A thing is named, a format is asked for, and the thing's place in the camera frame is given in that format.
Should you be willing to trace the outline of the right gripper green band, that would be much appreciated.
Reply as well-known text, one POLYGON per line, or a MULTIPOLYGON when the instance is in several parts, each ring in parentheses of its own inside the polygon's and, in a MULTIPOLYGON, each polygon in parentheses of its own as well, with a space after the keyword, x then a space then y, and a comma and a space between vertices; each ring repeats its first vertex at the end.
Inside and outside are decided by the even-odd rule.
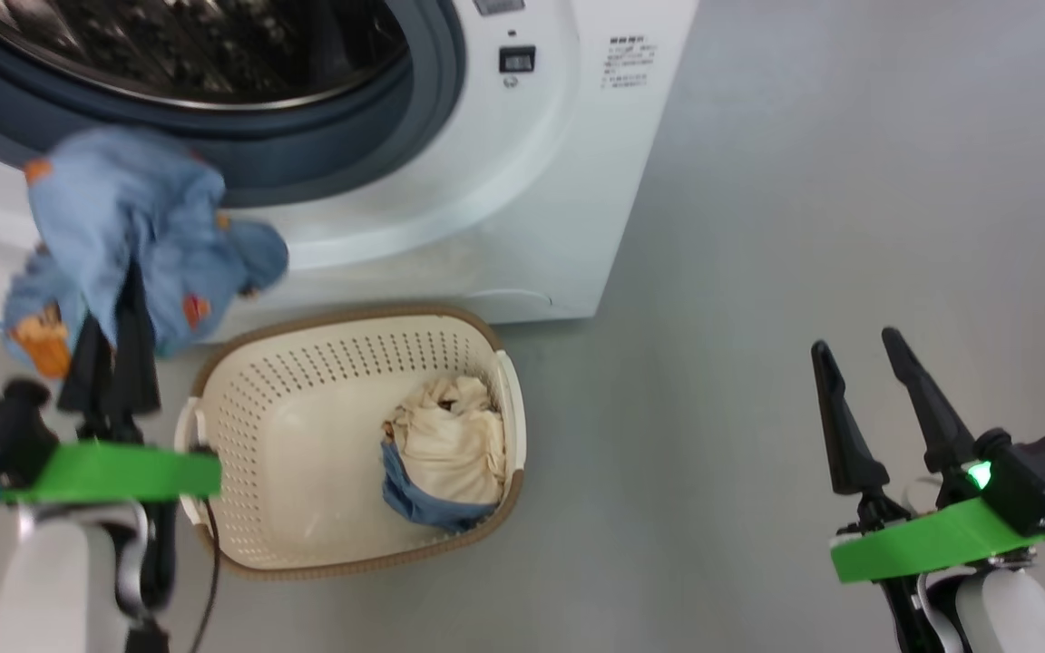
POLYGON ((884 492, 886 467, 870 454, 845 397, 845 377, 825 340, 810 347, 831 489, 859 496, 858 520, 839 529, 830 558, 839 582, 880 582, 947 568, 1028 549, 1045 541, 1045 532, 1024 536, 983 498, 991 468, 965 466, 976 459, 974 438, 940 386, 926 371, 895 326, 882 330, 884 351, 911 397, 926 446, 926 470, 946 473, 960 502, 927 513, 909 512, 884 492))

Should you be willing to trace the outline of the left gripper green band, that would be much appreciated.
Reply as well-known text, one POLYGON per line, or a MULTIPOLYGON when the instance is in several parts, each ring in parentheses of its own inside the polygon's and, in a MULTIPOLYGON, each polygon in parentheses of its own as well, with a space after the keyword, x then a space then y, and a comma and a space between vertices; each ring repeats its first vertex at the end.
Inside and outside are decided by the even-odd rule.
MULTIPOLYGON (((59 412, 103 417, 108 389, 112 417, 132 421, 161 410, 156 336, 136 261, 130 263, 117 297, 115 321, 112 366, 112 346, 98 319, 84 318, 59 393, 59 412)), ((46 454, 37 479, 4 488, 1 497, 7 503, 87 505, 210 499, 219 493, 220 460, 214 452, 79 441, 59 443, 46 454)))

